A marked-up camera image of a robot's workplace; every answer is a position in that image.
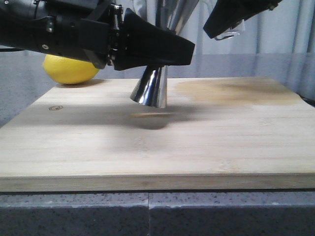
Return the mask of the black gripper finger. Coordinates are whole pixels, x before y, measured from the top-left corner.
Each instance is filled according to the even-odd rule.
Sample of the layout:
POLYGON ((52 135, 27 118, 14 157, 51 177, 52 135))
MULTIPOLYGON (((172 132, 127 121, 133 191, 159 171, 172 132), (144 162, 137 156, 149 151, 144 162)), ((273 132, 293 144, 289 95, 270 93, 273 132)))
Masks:
POLYGON ((242 20, 246 21, 265 10, 273 10, 281 0, 219 0, 203 29, 212 39, 242 20))
POLYGON ((127 8, 120 29, 114 68, 189 65, 195 44, 144 21, 127 8))

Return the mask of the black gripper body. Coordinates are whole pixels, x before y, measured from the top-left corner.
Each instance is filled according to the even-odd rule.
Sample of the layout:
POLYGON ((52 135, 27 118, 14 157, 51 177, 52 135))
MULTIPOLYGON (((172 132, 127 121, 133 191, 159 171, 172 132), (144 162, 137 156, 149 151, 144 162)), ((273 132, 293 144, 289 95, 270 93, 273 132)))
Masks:
POLYGON ((36 0, 35 51, 91 62, 103 69, 119 36, 123 7, 114 0, 36 0))

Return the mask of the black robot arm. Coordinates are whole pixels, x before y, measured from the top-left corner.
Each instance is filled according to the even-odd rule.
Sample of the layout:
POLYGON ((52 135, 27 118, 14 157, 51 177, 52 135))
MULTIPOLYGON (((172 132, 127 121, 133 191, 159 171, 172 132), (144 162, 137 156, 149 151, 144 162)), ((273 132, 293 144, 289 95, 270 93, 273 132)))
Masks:
POLYGON ((103 69, 188 65, 194 44, 113 0, 3 0, 0 43, 103 69))

